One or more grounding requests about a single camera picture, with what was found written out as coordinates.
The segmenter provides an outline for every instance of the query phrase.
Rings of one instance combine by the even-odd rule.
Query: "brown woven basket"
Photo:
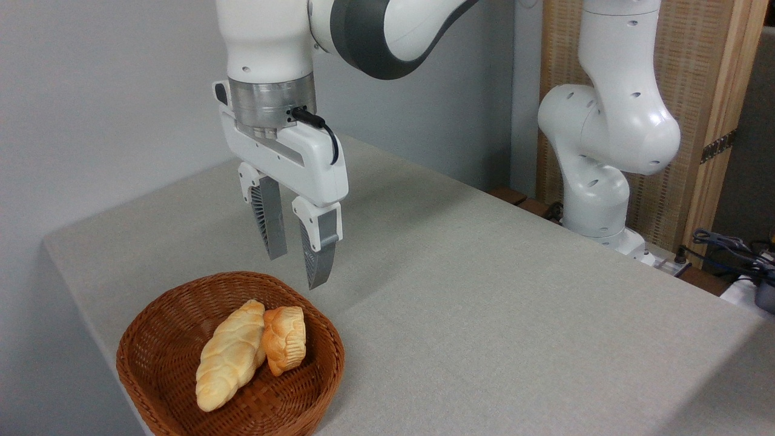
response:
[[[248,299],[268,310],[300,306],[307,356],[280,377],[262,365],[224,407],[203,412],[195,395],[199,355],[215,328]],[[115,366],[154,434],[312,434],[342,380],[344,347],[331,322],[283,282],[227,272],[178,286],[149,304],[121,338]]]

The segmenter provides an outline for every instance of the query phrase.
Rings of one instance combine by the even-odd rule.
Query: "gray wall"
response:
[[[536,195],[542,28],[543,0],[518,0],[514,19],[510,186],[531,197]]]
[[[775,27],[765,27],[713,230],[746,243],[775,228]]]
[[[505,182],[512,17],[483,0],[396,82],[318,57],[322,114],[477,187]],[[0,434],[138,434],[40,242],[230,158],[214,2],[5,2],[0,41]]]

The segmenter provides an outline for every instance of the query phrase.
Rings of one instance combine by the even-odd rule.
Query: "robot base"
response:
[[[656,262],[654,255],[646,250],[646,241],[643,237],[627,227],[613,237],[592,237],[590,239],[597,241],[605,247],[616,250],[629,258],[641,261],[648,266],[654,266],[654,263]]]

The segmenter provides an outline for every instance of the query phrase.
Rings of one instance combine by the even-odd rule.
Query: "white device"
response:
[[[310,288],[331,272],[343,237],[339,201],[348,192],[336,135],[314,115],[313,50],[375,78],[401,78],[476,2],[216,0],[229,79],[214,90],[229,147],[243,160],[243,197],[276,258],[286,252],[279,184],[298,194],[293,207]],[[556,88],[539,114],[563,168],[564,225],[620,251],[642,238],[628,239],[629,187],[616,168],[652,174],[677,151],[677,124],[653,73],[659,6],[659,0],[585,0],[580,57],[595,87]]]
[[[662,171],[680,145],[654,76],[659,10],[660,0],[585,0],[579,60],[594,87],[558,86],[539,109],[563,175],[563,225],[648,265],[645,241],[625,227],[622,171]]]

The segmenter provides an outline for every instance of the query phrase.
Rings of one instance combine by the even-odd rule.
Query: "bread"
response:
[[[263,315],[266,329],[261,344],[272,374],[279,376],[301,364],[307,355],[307,330],[301,307],[278,307]]]
[[[263,333],[264,305],[254,299],[218,325],[199,356],[196,401],[200,409],[218,409],[253,378],[266,358]]]

